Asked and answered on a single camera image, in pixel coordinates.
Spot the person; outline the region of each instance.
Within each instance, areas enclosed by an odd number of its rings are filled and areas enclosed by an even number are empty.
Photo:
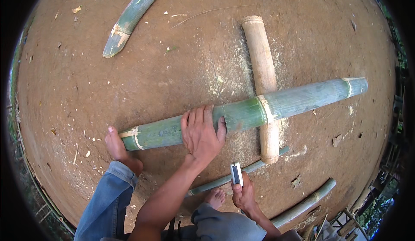
[[[245,215],[218,211],[225,201],[225,193],[214,188],[194,211],[191,217],[194,225],[164,230],[170,221],[174,223],[172,219],[194,179],[225,144],[225,119],[219,119],[216,133],[212,110],[213,105],[202,105],[183,114],[180,126],[183,144],[188,149],[183,164],[148,198],[138,212],[132,233],[128,234],[124,234],[124,219],[143,163],[128,155],[116,128],[110,126],[105,142],[115,161],[110,163],[85,208],[75,241],[301,240],[294,230],[281,235],[262,213],[255,201],[254,183],[246,172],[242,172],[243,187],[232,184],[232,200]]]

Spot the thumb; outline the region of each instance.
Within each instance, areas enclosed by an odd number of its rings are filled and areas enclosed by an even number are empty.
[[[219,140],[220,143],[224,144],[226,139],[226,123],[225,123],[225,117],[220,117],[217,121],[217,140]]]
[[[242,198],[242,186],[239,183],[233,184],[232,182],[232,191],[234,193],[232,197],[233,200],[240,200]]]

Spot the saw blade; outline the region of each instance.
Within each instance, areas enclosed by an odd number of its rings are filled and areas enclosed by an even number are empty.
[[[219,100],[220,100],[220,103],[222,105],[223,117],[225,119],[225,124],[227,125],[227,120],[226,120],[227,116],[226,116],[226,112],[225,112],[225,107],[223,106],[222,95],[220,93],[219,83],[218,83],[218,80],[217,80],[216,69],[215,69],[215,61],[213,60],[212,52],[210,51],[210,44],[209,44],[209,54],[210,54],[210,61],[212,63],[213,74],[215,75],[216,89],[217,89],[217,92],[219,93]],[[233,152],[234,149],[232,148],[232,141],[230,142],[230,147],[231,147],[230,152],[231,152],[232,162],[235,165],[235,155],[234,155],[234,152]]]

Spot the bamboo pole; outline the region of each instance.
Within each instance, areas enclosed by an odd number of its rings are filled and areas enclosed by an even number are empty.
[[[110,58],[125,46],[138,20],[155,0],[131,0],[111,30],[103,57]]]
[[[259,127],[324,105],[365,93],[365,78],[342,78],[259,95],[223,105],[228,132]],[[213,109],[213,126],[224,116],[221,106]],[[119,133],[129,151],[182,144],[181,115],[139,125]]]
[[[334,186],[336,186],[336,181],[335,179],[330,178],[323,186],[321,186],[312,195],[308,196],[305,200],[272,219],[272,224],[274,224],[276,228],[279,228],[285,223],[298,217],[301,213],[308,210],[319,200],[321,200],[324,196],[326,196],[333,189]]]
[[[269,49],[267,33],[260,16],[247,16],[242,20],[246,43],[254,72],[255,89],[258,95],[277,91],[274,64]],[[259,127],[261,160],[264,163],[278,161],[279,122],[269,122]]]
[[[288,146],[283,147],[282,149],[280,149],[278,151],[279,156],[287,153],[289,150],[290,150],[290,148]],[[259,160],[259,161],[256,161],[255,163],[253,163],[252,165],[249,165],[249,166],[247,166],[245,168],[242,168],[241,171],[245,171],[246,173],[251,173],[251,172],[257,170],[258,168],[260,168],[260,167],[262,167],[264,165],[265,165],[265,163],[263,161]],[[219,178],[217,180],[214,180],[212,182],[208,182],[208,183],[206,183],[204,185],[201,185],[199,187],[196,187],[196,188],[193,188],[193,189],[189,190],[186,193],[186,196],[185,197],[189,197],[189,196],[192,196],[192,195],[196,195],[196,194],[201,193],[201,192],[204,192],[206,190],[210,190],[210,189],[213,189],[215,187],[222,186],[225,183],[230,182],[231,179],[232,179],[232,175],[227,175],[227,176],[224,176],[224,177]]]

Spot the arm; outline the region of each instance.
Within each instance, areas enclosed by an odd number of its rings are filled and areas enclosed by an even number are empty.
[[[183,143],[189,149],[179,169],[148,199],[137,215],[128,240],[160,240],[161,231],[175,217],[194,179],[225,144],[224,118],[213,128],[213,105],[202,105],[183,114]]]
[[[281,232],[276,228],[271,221],[262,213],[258,203],[255,201],[254,182],[249,179],[248,174],[243,171],[242,178],[244,186],[232,183],[233,197],[232,200],[236,207],[244,211],[248,218],[255,221],[267,232],[264,240],[273,240],[281,235]]]

